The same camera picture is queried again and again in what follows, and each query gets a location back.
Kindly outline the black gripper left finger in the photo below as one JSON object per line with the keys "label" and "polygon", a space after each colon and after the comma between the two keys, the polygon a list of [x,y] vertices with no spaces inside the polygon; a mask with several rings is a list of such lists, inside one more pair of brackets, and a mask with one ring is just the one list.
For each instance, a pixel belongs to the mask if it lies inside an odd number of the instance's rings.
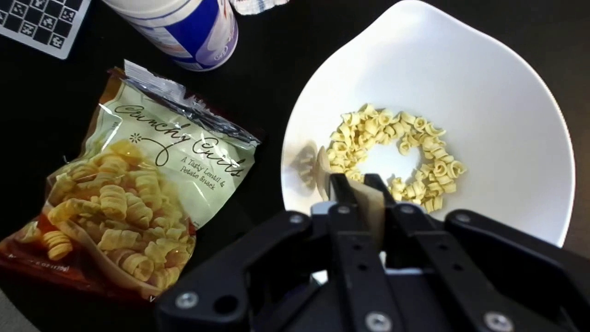
{"label": "black gripper left finger", "polygon": [[331,175],[327,193],[333,199],[327,210],[329,278],[337,287],[344,330],[398,332],[388,282],[346,177]]}

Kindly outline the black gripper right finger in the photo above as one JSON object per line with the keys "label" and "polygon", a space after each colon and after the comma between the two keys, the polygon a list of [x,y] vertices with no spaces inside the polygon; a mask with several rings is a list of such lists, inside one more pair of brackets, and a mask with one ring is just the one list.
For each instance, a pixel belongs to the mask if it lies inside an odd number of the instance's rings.
{"label": "black gripper right finger", "polygon": [[420,269],[420,278],[451,332],[490,332],[484,315],[492,304],[492,284],[458,239],[420,206],[394,201],[379,175],[368,173],[362,182],[383,195],[385,265]]}

